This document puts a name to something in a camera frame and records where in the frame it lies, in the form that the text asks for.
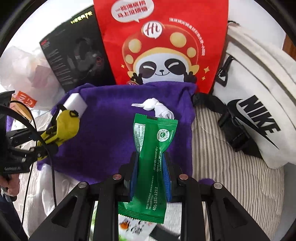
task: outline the headset image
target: headset image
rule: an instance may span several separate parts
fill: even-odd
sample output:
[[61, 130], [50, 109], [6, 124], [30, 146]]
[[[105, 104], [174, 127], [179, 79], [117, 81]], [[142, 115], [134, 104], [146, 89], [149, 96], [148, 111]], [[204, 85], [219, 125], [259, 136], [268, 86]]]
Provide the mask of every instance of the headset image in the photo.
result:
[[[87, 45], [88, 50], [82, 53], [82, 46]], [[89, 38], [78, 38], [74, 48], [75, 61], [67, 56], [68, 64], [72, 70], [84, 73], [83, 80], [87, 76], [94, 76], [97, 72], [104, 69], [105, 60], [100, 51], [96, 50], [93, 42]]]

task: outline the yellow object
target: yellow object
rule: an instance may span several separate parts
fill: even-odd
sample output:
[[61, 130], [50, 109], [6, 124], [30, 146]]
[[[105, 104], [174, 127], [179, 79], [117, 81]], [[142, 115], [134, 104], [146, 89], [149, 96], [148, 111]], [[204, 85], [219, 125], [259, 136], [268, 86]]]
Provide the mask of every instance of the yellow object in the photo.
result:
[[[65, 141], [76, 136], [79, 130], [79, 118], [76, 112], [72, 110], [64, 110], [57, 117], [57, 125], [51, 126], [41, 137], [46, 144], [56, 143], [58, 146], [63, 144]], [[41, 161], [45, 157], [39, 157], [38, 161]]]

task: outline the person's hand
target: person's hand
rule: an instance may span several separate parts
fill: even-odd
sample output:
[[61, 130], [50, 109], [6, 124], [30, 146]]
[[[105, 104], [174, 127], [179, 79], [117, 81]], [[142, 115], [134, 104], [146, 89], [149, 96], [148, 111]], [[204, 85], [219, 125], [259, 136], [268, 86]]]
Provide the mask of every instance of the person's hand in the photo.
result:
[[11, 180], [7, 181], [3, 176], [0, 176], [0, 186], [8, 188], [8, 194], [11, 196], [16, 196], [20, 192], [20, 174], [12, 174]]

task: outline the speech bubble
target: speech bubble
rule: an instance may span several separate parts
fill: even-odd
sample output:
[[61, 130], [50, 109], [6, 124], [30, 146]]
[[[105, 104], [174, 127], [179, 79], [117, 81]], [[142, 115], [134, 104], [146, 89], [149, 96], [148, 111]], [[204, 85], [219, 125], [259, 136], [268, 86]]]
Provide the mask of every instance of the speech bubble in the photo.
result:
[[119, 0], [111, 7], [111, 14], [115, 20], [121, 23], [128, 23], [148, 17], [154, 10], [152, 0], [126, 1]]
[[160, 22], [150, 21], [143, 25], [142, 31], [146, 37], [157, 39], [163, 32], [163, 27]]

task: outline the nike logo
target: nike logo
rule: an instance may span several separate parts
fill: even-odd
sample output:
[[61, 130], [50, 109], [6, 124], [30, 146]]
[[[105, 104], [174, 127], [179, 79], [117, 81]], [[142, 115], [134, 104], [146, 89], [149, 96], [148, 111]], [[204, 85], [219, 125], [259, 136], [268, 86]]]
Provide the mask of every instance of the nike logo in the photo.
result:
[[263, 136], [271, 144], [273, 144], [277, 149], [278, 147], [267, 137], [267, 131], [274, 133], [274, 130], [280, 131], [280, 127], [277, 125], [276, 121], [272, 118], [271, 114], [265, 108], [265, 106], [259, 101], [258, 98], [253, 95], [249, 99], [246, 99], [239, 103], [239, 106], [247, 113], [247, 115], [252, 119], [254, 123], [249, 121], [245, 116], [243, 116], [237, 109], [237, 103], [242, 99], [232, 100], [227, 104], [229, 111], [246, 125], [255, 130], [258, 134]]

